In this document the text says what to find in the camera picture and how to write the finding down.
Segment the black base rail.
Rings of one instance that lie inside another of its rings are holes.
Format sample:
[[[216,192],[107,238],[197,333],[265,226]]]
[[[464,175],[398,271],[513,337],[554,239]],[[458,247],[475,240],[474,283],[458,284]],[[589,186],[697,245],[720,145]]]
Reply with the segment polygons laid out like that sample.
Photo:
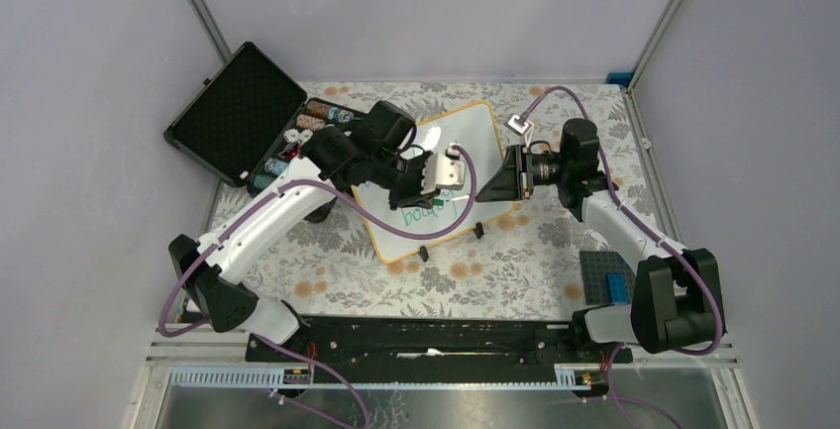
[[[506,368],[580,365],[598,371],[613,350],[567,321],[307,315],[283,348],[343,368]]]

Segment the black poker chip case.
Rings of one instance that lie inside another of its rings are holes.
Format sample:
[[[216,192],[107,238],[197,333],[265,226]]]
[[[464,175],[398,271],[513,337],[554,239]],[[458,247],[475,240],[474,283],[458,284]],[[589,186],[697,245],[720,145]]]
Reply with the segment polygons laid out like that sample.
[[[267,175],[265,162],[281,158],[290,145],[283,137],[309,115],[340,125],[366,113],[311,97],[252,42],[232,58],[164,130],[165,140],[211,171],[225,184],[260,191],[257,176]]]

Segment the blue corner bracket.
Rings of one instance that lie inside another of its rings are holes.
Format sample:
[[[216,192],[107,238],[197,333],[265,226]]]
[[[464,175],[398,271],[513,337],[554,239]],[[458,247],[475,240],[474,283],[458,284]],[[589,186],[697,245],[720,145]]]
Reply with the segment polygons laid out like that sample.
[[[634,79],[633,72],[610,72],[604,79],[605,84],[629,87]]]

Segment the floral table mat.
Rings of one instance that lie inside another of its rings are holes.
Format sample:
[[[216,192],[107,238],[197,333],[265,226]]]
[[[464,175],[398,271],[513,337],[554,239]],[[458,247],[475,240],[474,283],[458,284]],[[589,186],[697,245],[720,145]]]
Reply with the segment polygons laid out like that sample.
[[[615,85],[440,82],[308,82],[306,91],[368,110],[393,102],[418,119],[483,100],[499,124],[536,103],[535,137],[556,147],[563,123],[587,113],[596,123],[622,202],[649,225],[656,210],[643,172],[624,94]],[[561,320],[585,305],[578,253],[606,242],[560,204],[554,187],[491,221],[477,240],[464,234],[386,264],[375,254],[363,219],[338,203],[320,224],[302,222],[269,247],[246,283],[306,314],[388,317]]]

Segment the grey lego baseplate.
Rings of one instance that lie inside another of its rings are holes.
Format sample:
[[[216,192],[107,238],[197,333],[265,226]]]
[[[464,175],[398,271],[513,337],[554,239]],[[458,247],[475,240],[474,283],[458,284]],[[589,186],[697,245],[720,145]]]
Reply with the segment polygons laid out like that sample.
[[[631,303],[635,286],[635,273],[616,252],[580,251],[578,253],[584,299],[588,306],[616,305],[607,301],[605,277],[616,272],[625,276]]]

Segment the yellow framed whiteboard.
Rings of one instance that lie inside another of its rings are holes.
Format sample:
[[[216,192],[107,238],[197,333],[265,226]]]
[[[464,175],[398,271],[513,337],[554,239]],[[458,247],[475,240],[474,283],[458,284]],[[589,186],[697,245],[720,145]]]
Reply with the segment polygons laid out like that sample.
[[[503,150],[492,107],[477,101],[453,111],[421,121],[417,126],[416,143],[426,151],[441,153],[446,146],[456,143],[464,148],[475,168],[477,185],[484,184],[497,172],[503,160]],[[444,190],[440,199],[467,195],[472,191],[467,181],[461,190]],[[376,218],[403,232],[431,234],[453,224],[465,215],[466,203],[447,203],[432,209],[388,208],[388,192],[374,184],[363,184],[354,189],[358,204]],[[473,231],[476,222],[486,225],[512,210],[512,203],[477,202],[466,214],[466,220],[453,232],[433,240],[409,240],[385,231],[365,220],[373,248],[379,259],[390,264],[418,253],[421,246],[439,245],[461,234]]]

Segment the blue lego brick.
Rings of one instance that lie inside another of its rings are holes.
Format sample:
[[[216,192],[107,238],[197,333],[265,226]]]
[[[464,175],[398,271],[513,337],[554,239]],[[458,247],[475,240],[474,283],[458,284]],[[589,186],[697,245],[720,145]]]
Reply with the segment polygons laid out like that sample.
[[[610,304],[625,305],[630,301],[626,278],[621,273],[611,272],[605,277],[607,301]]]

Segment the black whiteboard foot clip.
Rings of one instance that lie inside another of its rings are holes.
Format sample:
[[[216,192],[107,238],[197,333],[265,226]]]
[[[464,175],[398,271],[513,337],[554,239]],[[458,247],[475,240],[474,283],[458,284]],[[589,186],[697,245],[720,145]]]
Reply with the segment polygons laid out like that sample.
[[[481,222],[476,222],[472,228],[472,231],[477,240],[481,240],[485,235],[484,226]]]
[[[430,259],[428,249],[425,246],[421,246],[418,249],[418,255],[423,263],[427,263]]]

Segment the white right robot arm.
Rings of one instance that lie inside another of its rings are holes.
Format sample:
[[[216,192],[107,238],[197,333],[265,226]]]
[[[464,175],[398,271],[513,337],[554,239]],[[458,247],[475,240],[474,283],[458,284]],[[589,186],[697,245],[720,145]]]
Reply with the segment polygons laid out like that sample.
[[[476,199],[523,201],[537,186],[554,186],[561,204],[634,271],[629,303],[574,313],[568,346],[578,360],[595,360],[607,343],[636,345],[650,354],[714,352],[725,333],[716,258],[647,225],[620,200],[601,156],[595,124],[570,119],[555,152],[508,147]]]

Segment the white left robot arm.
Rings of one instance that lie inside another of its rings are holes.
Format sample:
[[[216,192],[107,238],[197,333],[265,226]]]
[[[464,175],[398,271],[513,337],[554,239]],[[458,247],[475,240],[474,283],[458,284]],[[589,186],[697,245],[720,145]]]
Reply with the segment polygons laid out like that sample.
[[[393,209],[431,203],[439,191],[424,184],[423,173],[435,154],[403,156],[416,129],[414,118],[380,100],[346,123],[326,122],[300,138],[297,156],[233,218],[198,238],[180,234],[170,241],[177,282],[162,313],[184,293],[201,317],[179,330],[160,318],[158,332],[175,338],[203,326],[216,333],[242,330],[269,340],[283,360],[301,357],[308,337],[300,318],[289,305],[247,284],[248,271],[307,216],[332,201],[353,204],[348,194],[353,186],[369,182],[390,191]]]

